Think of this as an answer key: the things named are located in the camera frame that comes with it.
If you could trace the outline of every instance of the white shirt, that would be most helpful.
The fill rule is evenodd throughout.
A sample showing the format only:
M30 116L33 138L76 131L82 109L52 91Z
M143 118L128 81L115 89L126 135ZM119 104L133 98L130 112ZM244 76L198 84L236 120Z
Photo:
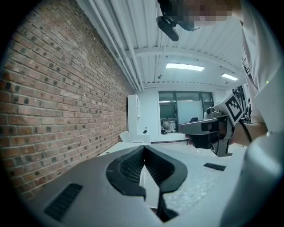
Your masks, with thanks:
M261 14L245 0L241 1L241 5L244 15L243 67L251 100L251 120L252 123L264 122L259 110L255 107L254 98L266 82L283 67L283 51Z

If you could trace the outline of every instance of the person's hand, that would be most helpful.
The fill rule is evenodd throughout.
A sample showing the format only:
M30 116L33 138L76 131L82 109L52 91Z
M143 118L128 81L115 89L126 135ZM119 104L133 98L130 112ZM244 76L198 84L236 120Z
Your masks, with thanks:
M218 141L222 139L227 133L227 124L224 121L219 122L218 131L214 131L213 125L208 124L208 131L210 132L216 132L214 135L214 140ZM186 138L189 139L189 144L193 145L195 148L204 148L209 149L206 147L206 145L203 146L202 140L204 140L204 144L207 144L208 140L210 140L210 136L213 134L207 134L207 135L185 135Z

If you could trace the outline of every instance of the black strap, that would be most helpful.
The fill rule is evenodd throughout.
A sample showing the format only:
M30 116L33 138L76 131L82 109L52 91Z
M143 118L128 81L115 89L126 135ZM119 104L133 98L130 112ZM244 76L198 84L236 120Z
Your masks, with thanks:
M251 142L252 142L252 137L250 136L247 127L245 126L245 124L244 124L241 120L239 120L239 123L240 123L241 126L244 128L244 131L245 131L245 133L246 133L246 135L247 135L248 141L251 143Z

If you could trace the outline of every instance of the brick wall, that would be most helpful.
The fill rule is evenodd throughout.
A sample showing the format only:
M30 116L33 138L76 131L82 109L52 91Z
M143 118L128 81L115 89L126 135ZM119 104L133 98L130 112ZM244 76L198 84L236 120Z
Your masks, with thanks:
M133 91L74 0L38 5L12 37L0 82L0 155L18 192L118 142Z

